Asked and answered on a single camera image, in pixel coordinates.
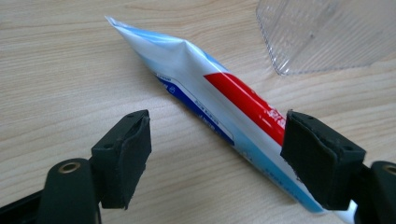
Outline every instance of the black clamp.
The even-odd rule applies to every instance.
[[[0,223],[101,223],[103,208],[128,208],[151,152],[149,112],[123,117],[89,160],[54,165],[43,190],[0,209]]]
[[[358,209],[356,224],[396,223],[396,164],[363,164],[366,151],[321,121],[289,111],[281,156],[328,210]]]

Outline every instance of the clear plastic container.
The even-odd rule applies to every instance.
[[[395,0],[261,0],[257,18],[280,75],[366,66],[396,51]]]

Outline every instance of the wooden table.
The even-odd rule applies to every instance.
[[[43,188],[59,161],[89,158],[124,115],[148,109],[153,152],[130,209],[104,223],[341,223],[306,212],[166,92],[105,15],[190,40],[286,114],[310,114],[396,162],[396,57],[277,75],[257,1],[0,1],[0,206]]]

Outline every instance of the blue stripe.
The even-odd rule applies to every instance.
[[[203,108],[198,107],[177,85],[172,82],[165,81],[158,78],[166,89],[174,95],[178,100],[183,102],[192,112],[194,112],[200,119],[204,121],[215,133],[219,134],[228,143],[234,145],[233,139],[231,139],[219,126],[213,122],[213,120],[203,111]]]
[[[164,49],[173,49],[174,44],[179,44],[182,41],[187,41],[187,40],[180,39],[180,38],[177,38],[177,37],[174,37],[171,35],[165,35],[165,34],[153,32],[153,31],[149,31],[149,30],[143,30],[143,29],[129,26],[129,25],[126,25],[123,23],[112,22],[112,24],[114,26],[125,29],[127,32],[131,32],[132,35],[138,35],[139,37],[142,37],[142,38],[146,39],[147,41],[150,41],[152,44],[155,44],[155,45],[162,47]],[[210,54],[206,53],[205,51],[203,51],[200,48],[198,48],[198,50],[200,50],[205,55],[205,57],[207,58],[208,61],[215,63],[216,65],[220,66],[225,71],[227,71],[227,69],[221,63],[219,63],[215,58],[213,58]]]

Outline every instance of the toothpaste tube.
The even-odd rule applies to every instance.
[[[165,88],[213,131],[308,211],[326,211],[280,157],[286,121],[276,109],[189,41],[106,18]]]

